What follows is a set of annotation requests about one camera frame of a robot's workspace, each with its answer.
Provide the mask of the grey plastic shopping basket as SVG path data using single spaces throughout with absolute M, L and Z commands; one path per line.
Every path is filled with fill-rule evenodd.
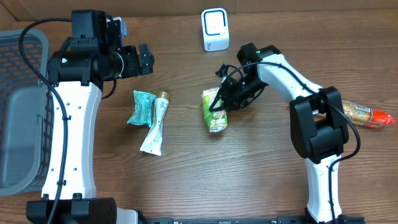
M 40 191 L 49 170 L 52 94 L 28 63 L 45 73 L 49 42 L 39 30 L 1 32 L 1 196 Z

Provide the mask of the orange spaghetti pasta packet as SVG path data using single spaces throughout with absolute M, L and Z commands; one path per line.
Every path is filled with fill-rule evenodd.
M 359 105 L 351 101 L 342 101 L 345 116 L 353 123 L 366 128 L 381 128 L 395 124 L 395 119 L 388 113 Z

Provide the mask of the white tube with gold cap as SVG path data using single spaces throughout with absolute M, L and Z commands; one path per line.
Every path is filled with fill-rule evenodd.
M 162 154 L 163 124 L 167 108 L 169 107 L 169 94 L 161 91 L 154 101 L 154 117 L 152 126 L 142 143 L 141 152 L 160 156 Z

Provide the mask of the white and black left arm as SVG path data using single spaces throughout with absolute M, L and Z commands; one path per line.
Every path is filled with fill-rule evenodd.
M 93 175 L 95 121 L 105 82 L 152 73 L 146 44 L 123 45 L 124 21 L 99 10 L 74 10 L 72 35 L 53 53 L 42 81 L 54 103 L 49 169 L 32 223 L 142 223 L 142 213 L 99 198 Z

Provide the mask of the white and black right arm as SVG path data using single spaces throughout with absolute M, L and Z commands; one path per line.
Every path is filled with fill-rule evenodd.
M 221 86 L 210 111 L 248 107 L 271 86 L 289 104 L 290 137 L 305 159 L 308 177 L 308 223 L 346 223 L 338 200 L 338 167 L 348 128 L 341 96 L 301 75 L 273 45 L 257 49 L 252 43 L 237 54 L 240 67 L 223 64 L 216 72 Z

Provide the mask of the white barcode scanner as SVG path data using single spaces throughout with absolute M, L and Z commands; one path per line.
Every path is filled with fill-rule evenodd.
M 201 14 L 201 26 L 205 51 L 229 48 L 228 15 L 223 8 L 205 9 Z

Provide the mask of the teal wet wipes packet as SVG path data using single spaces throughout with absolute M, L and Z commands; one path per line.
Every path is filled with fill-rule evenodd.
M 127 124 L 141 126 L 147 124 L 152 126 L 152 104 L 156 96 L 144 91 L 133 91 L 134 112 L 128 119 Z

